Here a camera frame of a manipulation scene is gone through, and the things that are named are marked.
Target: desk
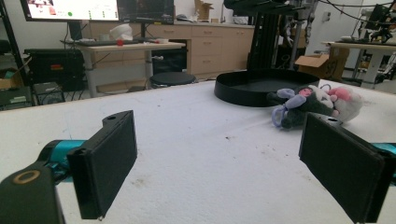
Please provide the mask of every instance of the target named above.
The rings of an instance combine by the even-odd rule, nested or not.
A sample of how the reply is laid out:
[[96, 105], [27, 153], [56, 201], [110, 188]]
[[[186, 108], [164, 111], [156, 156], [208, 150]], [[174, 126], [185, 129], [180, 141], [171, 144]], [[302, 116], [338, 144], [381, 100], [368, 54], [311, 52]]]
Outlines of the desk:
[[375, 77], [378, 72], [378, 68], [381, 65], [382, 58], [386, 54], [391, 54], [396, 51], [396, 45], [376, 45], [376, 44], [351, 44], [351, 43], [336, 43], [336, 42], [323, 42], [323, 44], [330, 45], [335, 48], [346, 48], [346, 49], [367, 49], [368, 53], [373, 54], [370, 66], [367, 69], [366, 76], [364, 77], [361, 87], [367, 89], [373, 89], [375, 87]]
[[88, 80], [88, 87], [90, 90], [90, 96], [96, 97], [97, 90], [96, 90], [96, 82], [95, 82], [95, 68], [93, 67], [92, 57], [91, 54], [104, 52], [104, 53], [122, 53], [125, 51], [130, 50], [143, 50], [145, 51], [145, 59], [146, 59], [146, 69], [145, 75], [146, 78], [152, 76], [152, 60], [151, 60], [151, 51], [155, 49], [180, 49], [184, 47], [185, 44], [180, 43], [166, 43], [166, 44], [132, 44], [132, 45], [124, 45], [124, 46], [101, 46], [101, 47], [85, 47], [85, 46], [78, 46], [81, 50], [84, 61], [85, 61], [85, 69], [86, 75]]
[[[273, 107], [228, 104], [214, 88], [207, 81], [1, 112], [0, 179], [35, 161], [49, 141], [88, 139], [104, 117], [132, 109], [137, 160], [101, 223], [352, 223], [300, 161], [302, 130], [280, 131]], [[396, 96], [353, 89], [364, 106], [344, 127], [394, 142]], [[98, 223], [80, 219], [72, 183], [57, 190], [67, 223]], [[395, 223], [395, 211], [389, 188], [378, 223]]]

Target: red object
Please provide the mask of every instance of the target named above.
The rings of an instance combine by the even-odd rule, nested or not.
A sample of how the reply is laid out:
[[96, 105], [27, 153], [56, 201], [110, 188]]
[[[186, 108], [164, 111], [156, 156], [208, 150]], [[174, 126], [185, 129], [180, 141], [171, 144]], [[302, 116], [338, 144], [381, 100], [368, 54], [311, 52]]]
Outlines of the red object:
[[123, 46], [123, 41], [122, 40], [117, 40], [117, 46]]

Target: keyboard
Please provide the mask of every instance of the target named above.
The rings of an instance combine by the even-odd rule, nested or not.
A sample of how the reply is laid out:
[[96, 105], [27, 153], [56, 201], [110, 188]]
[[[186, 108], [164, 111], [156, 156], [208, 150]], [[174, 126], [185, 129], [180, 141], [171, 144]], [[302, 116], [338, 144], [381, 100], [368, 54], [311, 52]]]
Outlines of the keyboard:
[[[131, 45], [141, 43], [137, 39], [133, 40], [123, 40], [123, 45]], [[100, 41], [80, 41], [76, 42], [77, 45], [84, 47], [100, 47], [100, 46], [117, 46], [117, 40], [100, 40]]]

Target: cardboard box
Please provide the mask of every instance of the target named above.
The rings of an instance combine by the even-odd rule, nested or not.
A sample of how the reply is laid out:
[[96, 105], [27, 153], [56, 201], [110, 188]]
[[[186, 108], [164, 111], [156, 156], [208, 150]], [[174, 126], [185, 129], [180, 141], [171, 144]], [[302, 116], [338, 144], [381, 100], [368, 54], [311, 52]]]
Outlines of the cardboard box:
[[195, 10], [198, 11], [198, 21], [209, 21], [209, 10], [214, 9], [211, 3], [195, 0]]
[[[7, 71], [14, 73], [11, 78], [5, 78]], [[0, 70], [0, 89], [9, 89], [14, 87], [22, 87], [23, 81], [21, 74], [15, 68]]]
[[349, 49], [330, 48], [330, 54], [301, 56], [295, 63], [299, 72], [341, 81], [348, 55]]

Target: stuffed animal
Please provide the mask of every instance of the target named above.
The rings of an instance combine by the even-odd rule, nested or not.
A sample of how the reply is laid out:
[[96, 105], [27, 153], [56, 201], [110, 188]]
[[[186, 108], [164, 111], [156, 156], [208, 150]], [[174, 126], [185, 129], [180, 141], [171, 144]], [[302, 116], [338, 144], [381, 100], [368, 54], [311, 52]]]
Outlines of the stuffed animal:
[[267, 100], [282, 105], [273, 111], [272, 119], [276, 127], [290, 129], [304, 124], [307, 112], [336, 117], [338, 111], [333, 108], [330, 95], [313, 85], [297, 90], [281, 89], [267, 94]]
[[335, 116], [336, 119], [346, 122], [356, 118], [361, 112], [363, 98], [349, 87], [330, 89], [327, 93], [334, 103], [334, 109], [339, 112], [339, 115]]

